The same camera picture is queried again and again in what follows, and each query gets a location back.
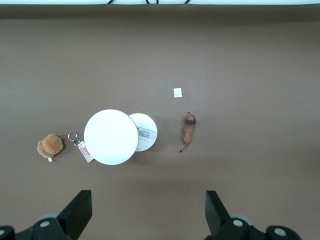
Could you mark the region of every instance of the silver bolt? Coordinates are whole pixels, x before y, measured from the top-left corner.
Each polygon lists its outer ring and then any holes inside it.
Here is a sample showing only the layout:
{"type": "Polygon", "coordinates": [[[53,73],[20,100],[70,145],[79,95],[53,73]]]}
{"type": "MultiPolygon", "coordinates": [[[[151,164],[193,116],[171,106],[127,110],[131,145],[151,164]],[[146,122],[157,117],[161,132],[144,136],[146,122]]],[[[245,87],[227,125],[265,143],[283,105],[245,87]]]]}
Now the silver bolt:
{"type": "Polygon", "coordinates": [[[234,220],[233,221],[233,225],[235,225],[236,227],[241,228],[244,224],[240,220],[234,220]]]}
{"type": "Polygon", "coordinates": [[[286,232],[285,232],[283,229],[281,229],[281,228],[276,228],[276,229],[274,230],[274,233],[277,234],[277,235],[279,235],[279,236],[281,236],[281,237],[287,236],[286,232]]]}
{"type": "Polygon", "coordinates": [[[46,226],[48,226],[50,224],[50,222],[49,221],[43,221],[42,223],[40,223],[40,227],[41,228],[44,228],[44,227],[46,227],[46,226]]]}

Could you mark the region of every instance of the white label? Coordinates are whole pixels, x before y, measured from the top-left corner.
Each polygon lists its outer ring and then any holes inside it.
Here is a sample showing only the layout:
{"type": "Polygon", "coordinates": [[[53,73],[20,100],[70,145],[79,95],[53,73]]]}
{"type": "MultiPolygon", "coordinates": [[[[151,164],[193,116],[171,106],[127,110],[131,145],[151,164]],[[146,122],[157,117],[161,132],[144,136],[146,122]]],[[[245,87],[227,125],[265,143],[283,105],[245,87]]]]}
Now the white label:
{"type": "Polygon", "coordinates": [[[80,152],[82,153],[82,155],[84,156],[85,160],[89,163],[91,162],[94,158],[90,155],[90,153],[88,152],[85,142],[82,141],[77,145],[78,149],[80,150],[80,152]]]}
{"type": "Polygon", "coordinates": [[[182,90],[180,88],[174,88],[173,89],[173,94],[175,98],[182,98],[182,90]]]}
{"type": "Polygon", "coordinates": [[[138,135],[140,139],[146,140],[148,142],[154,143],[157,139],[157,133],[142,127],[137,127],[138,135]]]}

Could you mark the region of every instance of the plush keychain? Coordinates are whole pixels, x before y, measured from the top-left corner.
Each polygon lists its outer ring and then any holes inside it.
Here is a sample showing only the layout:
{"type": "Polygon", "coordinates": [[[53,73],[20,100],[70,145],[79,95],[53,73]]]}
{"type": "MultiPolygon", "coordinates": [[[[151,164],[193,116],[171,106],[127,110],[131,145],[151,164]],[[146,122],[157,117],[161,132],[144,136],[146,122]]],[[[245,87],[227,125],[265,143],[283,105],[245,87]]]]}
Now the plush keychain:
{"type": "Polygon", "coordinates": [[[60,137],[54,134],[46,136],[42,141],[38,142],[37,150],[44,158],[48,158],[52,162],[52,157],[64,148],[60,137]]]}
{"type": "Polygon", "coordinates": [[[191,112],[188,112],[188,114],[184,118],[184,127],[182,135],[183,141],[185,142],[185,147],[180,150],[180,153],[182,152],[182,150],[186,149],[191,143],[191,136],[194,133],[196,122],[197,120],[195,115],[192,115],[191,112]]]}

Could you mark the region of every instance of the toy animal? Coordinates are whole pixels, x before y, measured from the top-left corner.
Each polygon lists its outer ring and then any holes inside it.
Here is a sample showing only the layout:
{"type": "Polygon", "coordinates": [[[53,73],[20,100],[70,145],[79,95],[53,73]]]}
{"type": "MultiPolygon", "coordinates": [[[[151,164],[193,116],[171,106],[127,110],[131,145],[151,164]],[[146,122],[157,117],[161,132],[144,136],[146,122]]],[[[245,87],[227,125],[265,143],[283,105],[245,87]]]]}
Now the toy animal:
{"type": "Polygon", "coordinates": [[[52,158],[64,148],[60,137],[54,134],[46,136],[38,142],[37,151],[44,158],[52,158]]]}
{"type": "Polygon", "coordinates": [[[188,112],[188,114],[184,118],[184,127],[182,135],[183,141],[185,142],[185,147],[180,150],[180,153],[182,152],[182,150],[186,149],[191,143],[191,137],[194,133],[196,122],[197,120],[195,115],[192,115],[191,112],[188,112]]]}

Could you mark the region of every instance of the black cable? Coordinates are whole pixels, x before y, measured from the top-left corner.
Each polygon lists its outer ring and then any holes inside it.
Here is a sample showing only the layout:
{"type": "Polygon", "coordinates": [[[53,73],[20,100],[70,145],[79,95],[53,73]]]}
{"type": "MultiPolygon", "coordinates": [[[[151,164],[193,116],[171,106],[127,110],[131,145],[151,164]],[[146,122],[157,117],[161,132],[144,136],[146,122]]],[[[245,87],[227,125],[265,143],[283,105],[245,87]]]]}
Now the black cable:
{"type": "MultiPolygon", "coordinates": [[[[145,0],[147,4],[150,4],[150,2],[148,0],[145,0]]],[[[156,0],[155,4],[159,4],[159,0],[156,0]]]]}

